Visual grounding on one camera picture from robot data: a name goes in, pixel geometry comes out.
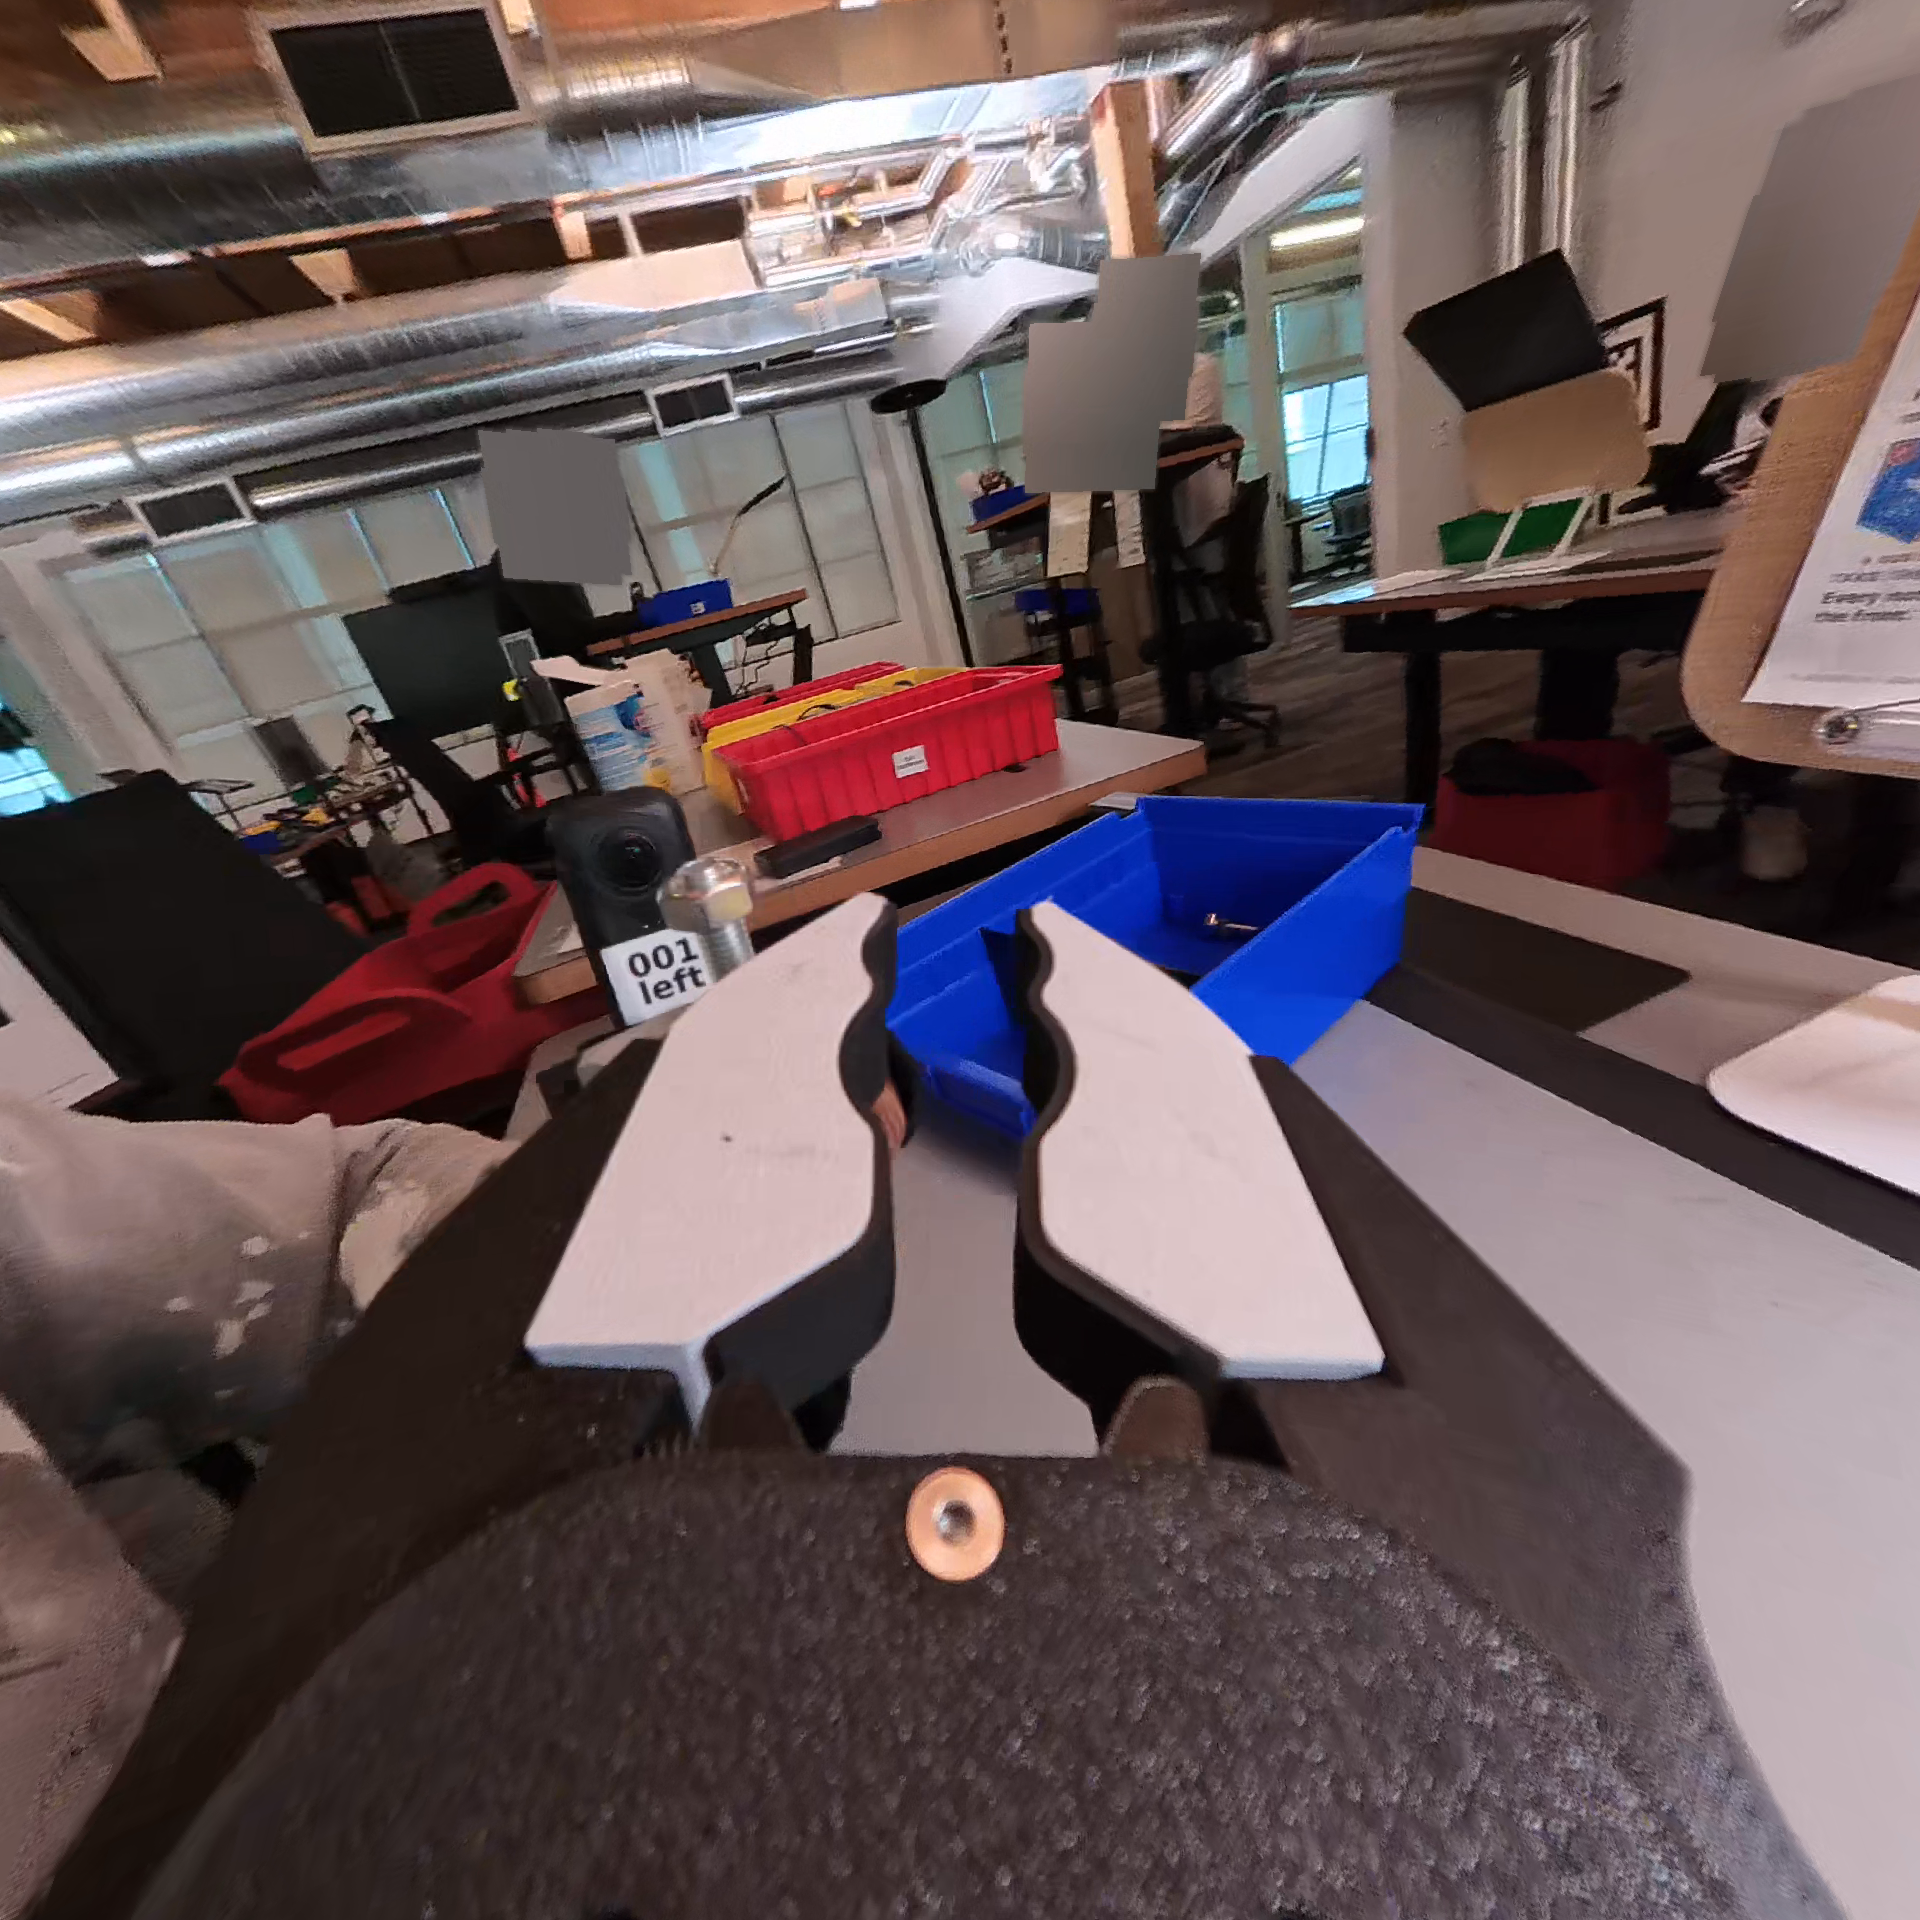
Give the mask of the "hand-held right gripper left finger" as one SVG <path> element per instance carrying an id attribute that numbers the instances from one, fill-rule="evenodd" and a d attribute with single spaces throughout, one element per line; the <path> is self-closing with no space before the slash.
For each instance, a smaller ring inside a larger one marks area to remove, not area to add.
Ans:
<path id="1" fill-rule="evenodd" d="M 661 1372 L 703 1424 L 724 1380 L 801 1412 L 896 1307 L 886 1011 L 898 911 L 860 895 L 662 1034 L 522 1337 L 545 1369 Z"/>

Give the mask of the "black rectangular block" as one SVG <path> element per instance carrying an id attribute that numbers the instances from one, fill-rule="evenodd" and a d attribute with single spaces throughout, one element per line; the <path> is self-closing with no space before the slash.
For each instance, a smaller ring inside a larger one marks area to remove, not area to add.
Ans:
<path id="1" fill-rule="evenodd" d="M 768 881 L 795 881 L 815 868 L 833 868 L 853 851 L 881 844 L 881 823 L 874 812 L 860 812 L 849 819 L 835 819 L 822 831 L 806 831 L 801 835 L 768 844 L 754 851 L 754 868 Z"/>

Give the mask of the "blue plastic storage bin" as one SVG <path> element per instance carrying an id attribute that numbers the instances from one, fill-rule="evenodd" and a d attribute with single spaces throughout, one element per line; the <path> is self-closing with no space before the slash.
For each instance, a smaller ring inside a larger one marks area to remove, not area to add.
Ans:
<path id="1" fill-rule="evenodd" d="M 1409 803 L 1143 798 L 900 924 L 888 1032 L 925 1092 L 1021 1141 L 1017 920 L 1056 902 L 1292 1066 L 1402 962 L 1421 831 Z M 1263 934 L 1214 947 L 1208 911 Z"/>

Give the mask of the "white cardboard carton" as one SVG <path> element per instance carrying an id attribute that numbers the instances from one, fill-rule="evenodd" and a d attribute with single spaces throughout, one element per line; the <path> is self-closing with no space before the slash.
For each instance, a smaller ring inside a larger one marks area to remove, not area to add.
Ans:
<path id="1" fill-rule="evenodd" d="M 647 713 L 656 736 L 656 783 L 645 789 L 662 789 L 677 801 L 686 801 L 707 788 L 703 747 L 691 729 L 696 713 L 703 713 L 696 702 L 703 686 L 686 675 L 677 658 L 640 658 L 619 668 L 597 668 L 573 658 L 539 658 L 537 674 L 559 691 L 561 702 L 580 686 L 601 682 L 614 674 L 635 675 L 647 697 Z"/>

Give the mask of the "grey desk with wood edge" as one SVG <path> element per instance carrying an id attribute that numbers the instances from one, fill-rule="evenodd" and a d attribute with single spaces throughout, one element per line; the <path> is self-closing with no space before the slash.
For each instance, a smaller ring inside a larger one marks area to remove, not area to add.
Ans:
<path id="1" fill-rule="evenodd" d="M 754 880 L 752 931 L 771 934 L 860 893 L 891 898 L 922 880 L 932 880 L 934 895 L 955 893 L 971 886 L 951 880 L 971 858 L 1021 858 L 1005 849 L 1048 831 L 1071 831 L 1110 795 L 1167 795 L 1201 774 L 1206 747 L 1199 740 L 1058 721 L 1058 752 L 881 812 L 877 839 L 838 867 L 783 881 Z M 700 851 L 746 867 L 762 845 L 749 823 L 708 795 L 688 798 L 686 826 Z M 579 945 L 573 908 L 559 893 L 517 955 L 512 986 L 527 1006 L 564 1003 L 594 988 L 589 951 Z"/>

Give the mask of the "black office chair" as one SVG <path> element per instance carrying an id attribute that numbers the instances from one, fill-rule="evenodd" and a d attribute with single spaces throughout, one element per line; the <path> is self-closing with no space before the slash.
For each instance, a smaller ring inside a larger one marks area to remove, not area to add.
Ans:
<path id="1" fill-rule="evenodd" d="M 549 826 L 539 810 L 506 798 L 500 779 L 468 774 L 428 732 L 403 717 L 371 717 L 371 740 L 443 810 L 465 868 L 517 867 L 553 871 Z"/>
<path id="2" fill-rule="evenodd" d="M 1146 506 L 1153 635 L 1143 659 L 1169 736 L 1208 758 L 1257 740 L 1280 744 L 1280 713 L 1244 691 L 1244 667 L 1270 650 L 1263 601 L 1263 522 L 1270 488 L 1236 476 L 1237 452 L 1189 452 L 1160 476 Z"/>

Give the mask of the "dark green board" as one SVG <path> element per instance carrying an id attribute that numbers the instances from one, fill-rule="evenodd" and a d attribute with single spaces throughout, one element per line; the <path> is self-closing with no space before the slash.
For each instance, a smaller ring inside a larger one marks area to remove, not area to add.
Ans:
<path id="1" fill-rule="evenodd" d="M 503 636 L 532 635 L 539 653 L 561 658 L 594 636 L 584 589 L 506 581 L 492 564 L 403 585 L 344 623 L 389 717 L 431 738 L 506 721 L 506 682 L 517 674 Z"/>

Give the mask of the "wall marker frame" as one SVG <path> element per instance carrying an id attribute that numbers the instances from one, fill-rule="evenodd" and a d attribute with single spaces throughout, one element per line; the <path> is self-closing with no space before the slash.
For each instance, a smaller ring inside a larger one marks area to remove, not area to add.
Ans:
<path id="1" fill-rule="evenodd" d="M 1636 391 L 1647 434 L 1662 424 L 1667 358 L 1668 358 L 1668 301 L 1657 296 L 1596 320 L 1599 347 L 1616 371 Z"/>

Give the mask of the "printed instruction sheet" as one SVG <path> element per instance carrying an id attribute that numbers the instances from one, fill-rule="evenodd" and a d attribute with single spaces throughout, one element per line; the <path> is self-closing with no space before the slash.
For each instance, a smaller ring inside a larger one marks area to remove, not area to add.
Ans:
<path id="1" fill-rule="evenodd" d="M 1917 317 L 1839 466 L 1834 490 L 1744 700 L 1784 710 L 1917 702 Z"/>

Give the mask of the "person's left forearm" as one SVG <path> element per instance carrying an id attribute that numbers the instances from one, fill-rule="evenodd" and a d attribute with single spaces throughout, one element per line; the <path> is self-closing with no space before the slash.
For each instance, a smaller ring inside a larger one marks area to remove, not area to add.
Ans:
<path id="1" fill-rule="evenodd" d="M 3 1449 L 82 1484 L 273 1436 L 512 1143 L 3 1096 Z"/>

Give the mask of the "small green bin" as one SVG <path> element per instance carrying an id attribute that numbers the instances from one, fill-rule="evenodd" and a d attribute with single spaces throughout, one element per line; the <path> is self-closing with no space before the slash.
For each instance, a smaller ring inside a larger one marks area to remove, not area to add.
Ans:
<path id="1" fill-rule="evenodd" d="M 1593 493 L 1534 496 L 1519 511 L 1480 511 L 1438 527 L 1438 551 L 1447 564 L 1508 567 L 1562 560 L 1593 515 Z"/>

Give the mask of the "black light flag panel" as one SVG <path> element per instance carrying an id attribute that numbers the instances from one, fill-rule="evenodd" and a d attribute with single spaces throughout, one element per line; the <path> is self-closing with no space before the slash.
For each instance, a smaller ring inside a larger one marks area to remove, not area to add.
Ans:
<path id="1" fill-rule="evenodd" d="M 1483 413 L 1591 371 L 1609 355 L 1565 253 L 1438 301 L 1402 329 L 1460 413 Z"/>

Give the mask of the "wooden-topped work desk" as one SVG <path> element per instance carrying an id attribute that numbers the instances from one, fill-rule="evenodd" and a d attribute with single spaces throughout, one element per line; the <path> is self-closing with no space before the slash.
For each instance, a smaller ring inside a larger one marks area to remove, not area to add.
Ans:
<path id="1" fill-rule="evenodd" d="M 1404 803 L 1431 808 L 1445 774 L 1445 659 L 1539 658 L 1549 682 L 1582 691 L 1588 659 L 1680 658 L 1713 581 L 1739 504 L 1684 515 L 1628 515 L 1562 560 L 1445 567 L 1327 589 L 1292 601 L 1338 628 L 1351 658 L 1397 658 Z"/>

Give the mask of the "red labelled plastic tray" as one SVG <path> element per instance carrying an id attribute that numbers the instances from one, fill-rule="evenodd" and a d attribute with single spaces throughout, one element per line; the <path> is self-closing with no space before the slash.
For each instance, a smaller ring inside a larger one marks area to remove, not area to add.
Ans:
<path id="1" fill-rule="evenodd" d="M 1058 752 L 1056 664 L 959 668 L 916 691 L 801 717 L 778 713 L 721 758 L 738 815 L 771 844 L 1021 766 Z"/>

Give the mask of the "beige rounded board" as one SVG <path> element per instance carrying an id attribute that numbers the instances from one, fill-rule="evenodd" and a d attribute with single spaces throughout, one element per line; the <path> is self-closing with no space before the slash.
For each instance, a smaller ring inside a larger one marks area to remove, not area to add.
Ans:
<path id="1" fill-rule="evenodd" d="M 1497 513 L 1549 496 L 1628 493 L 1650 469 L 1639 391 L 1616 366 L 1472 408 L 1460 445 L 1475 506 Z"/>

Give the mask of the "wooden support post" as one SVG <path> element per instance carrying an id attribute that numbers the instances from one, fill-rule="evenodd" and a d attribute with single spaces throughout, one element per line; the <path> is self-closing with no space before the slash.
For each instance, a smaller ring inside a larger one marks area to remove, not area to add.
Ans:
<path id="1" fill-rule="evenodd" d="M 1163 255 L 1150 83 L 1110 83 L 1091 102 L 1091 163 L 1115 259 Z"/>

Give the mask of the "wooden-edged white board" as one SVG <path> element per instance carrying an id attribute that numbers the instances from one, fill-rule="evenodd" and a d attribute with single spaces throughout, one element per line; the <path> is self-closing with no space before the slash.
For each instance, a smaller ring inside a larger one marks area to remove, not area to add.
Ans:
<path id="1" fill-rule="evenodd" d="M 1722 549 L 1683 658 L 1683 691 L 1696 729 L 1734 758 L 1917 779 L 1914 724 L 1893 729 L 1899 752 L 1889 758 L 1857 740 L 1828 740 L 1828 710 L 1744 700 L 1914 310 L 1917 228 L 1907 231 L 1857 353 L 1790 382 L 1744 513 Z"/>

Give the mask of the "silver ceiling duct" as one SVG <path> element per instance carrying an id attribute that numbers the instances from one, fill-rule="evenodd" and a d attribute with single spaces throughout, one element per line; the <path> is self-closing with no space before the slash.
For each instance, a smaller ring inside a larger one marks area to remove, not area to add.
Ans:
<path id="1" fill-rule="evenodd" d="M 53 353 L 3 366 L 3 522 L 891 333 L 877 278 L 724 242 Z"/>

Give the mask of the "black floor lamp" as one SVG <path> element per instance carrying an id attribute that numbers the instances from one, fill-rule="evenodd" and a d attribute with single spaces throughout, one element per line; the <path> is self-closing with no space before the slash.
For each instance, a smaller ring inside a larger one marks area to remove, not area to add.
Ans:
<path id="1" fill-rule="evenodd" d="M 947 522 L 938 500 L 932 449 L 925 437 L 925 408 L 947 391 L 945 378 L 898 378 L 877 394 L 873 394 L 870 413 L 881 422 L 896 422 L 905 445 L 911 445 L 916 469 L 919 469 L 919 493 L 922 493 L 922 515 L 929 522 L 938 561 L 941 561 L 941 585 L 947 601 L 947 623 L 955 630 L 955 647 L 965 667 L 975 667 L 972 630 L 968 622 L 965 591 L 956 585 L 956 561 L 955 542 L 947 538 Z"/>

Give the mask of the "tall standing desk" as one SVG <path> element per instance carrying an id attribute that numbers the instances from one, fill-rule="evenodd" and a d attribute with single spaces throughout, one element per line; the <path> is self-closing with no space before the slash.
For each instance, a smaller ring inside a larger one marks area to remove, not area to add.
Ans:
<path id="1" fill-rule="evenodd" d="M 1118 564 L 1140 551 L 1153 591 L 1153 630 L 1140 659 L 1160 675 L 1163 721 L 1175 736 L 1242 721 L 1276 729 L 1273 710 L 1214 697 L 1206 678 L 1270 645 L 1259 605 L 1259 522 L 1268 481 L 1237 485 L 1242 437 L 1232 424 L 1175 424 L 1160 434 L 1160 473 L 1150 493 L 1095 493 L 1089 511 L 1091 560 Z M 1071 721 L 1119 724 L 1106 618 L 1091 564 L 1058 572 L 1078 545 L 1052 493 L 1028 493 L 1005 473 L 980 473 L 972 531 L 992 551 L 1028 549 L 1032 581 L 1012 589 L 1028 630 L 1021 664 L 1056 664 Z"/>

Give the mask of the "yellow plastic tray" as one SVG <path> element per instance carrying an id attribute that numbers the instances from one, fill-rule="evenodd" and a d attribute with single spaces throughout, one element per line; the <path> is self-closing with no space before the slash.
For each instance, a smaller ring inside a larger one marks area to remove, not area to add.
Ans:
<path id="1" fill-rule="evenodd" d="M 916 686 L 896 689 L 896 686 L 870 682 L 870 686 L 855 686 L 849 691 L 833 691 L 827 702 L 810 702 L 810 704 L 789 702 L 789 704 L 768 710 L 768 713 L 762 713 L 754 717 L 746 717 L 746 721 L 734 721 L 734 724 L 724 724 L 724 729 L 711 732 L 703 740 L 703 771 L 707 771 L 707 779 L 708 779 L 708 795 L 719 803 L 733 808 L 734 812 L 740 810 L 740 803 L 738 803 L 738 783 L 734 783 L 734 776 L 733 776 L 733 771 L 729 771 L 729 764 L 721 758 L 721 747 L 733 747 L 733 744 L 738 744 L 746 738 L 754 738 L 762 732 L 778 732 L 783 724 L 795 724 L 795 717 L 778 717 L 778 713 L 783 713 L 783 710 L 795 710 L 801 717 L 810 717 L 810 715 L 849 710 L 849 704 L 860 704 L 860 702 L 870 702 L 870 700 L 877 700 L 877 697 L 916 691 L 919 686 L 941 682 L 941 678 L 947 678 L 947 675 L 955 675 L 959 668 L 955 668 L 955 667 L 919 667 L 916 674 L 919 674 L 919 682 Z"/>

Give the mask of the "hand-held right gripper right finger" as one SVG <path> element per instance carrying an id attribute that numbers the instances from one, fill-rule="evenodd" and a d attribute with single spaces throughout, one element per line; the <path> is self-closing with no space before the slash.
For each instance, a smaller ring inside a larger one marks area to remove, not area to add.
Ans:
<path id="1" fill-rule="evenodd" d="M 1189 986 L 1056 902 L 1020 911 L 1017 1331 L 1091 1413 L 1143 1378 L 1201 1409 L 1362 1380 L 1381 1337 L 1282 1133 L 1263 1061 Z"/>

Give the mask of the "person's grey patterned sweatshirt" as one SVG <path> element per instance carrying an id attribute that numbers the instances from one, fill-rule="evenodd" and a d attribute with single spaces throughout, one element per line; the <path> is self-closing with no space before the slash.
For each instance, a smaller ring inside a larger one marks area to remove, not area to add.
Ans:
<path id="1" fill-rule="evenodd" d="M 22 1916 L 131 1755 L 181 1616 L 3 1405 L 3 1916 Z"/>

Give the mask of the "red fabric bag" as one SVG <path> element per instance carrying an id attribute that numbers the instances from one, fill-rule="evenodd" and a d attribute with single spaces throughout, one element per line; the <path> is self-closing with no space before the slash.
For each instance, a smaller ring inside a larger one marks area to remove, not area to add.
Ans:
<path id="1" fill-rule="evenodd" d="M 1616 893 L 1668 849 L 1668 758 L 1633 738 L 1480 738 L 1438 779 L 1435 845 Z"/>

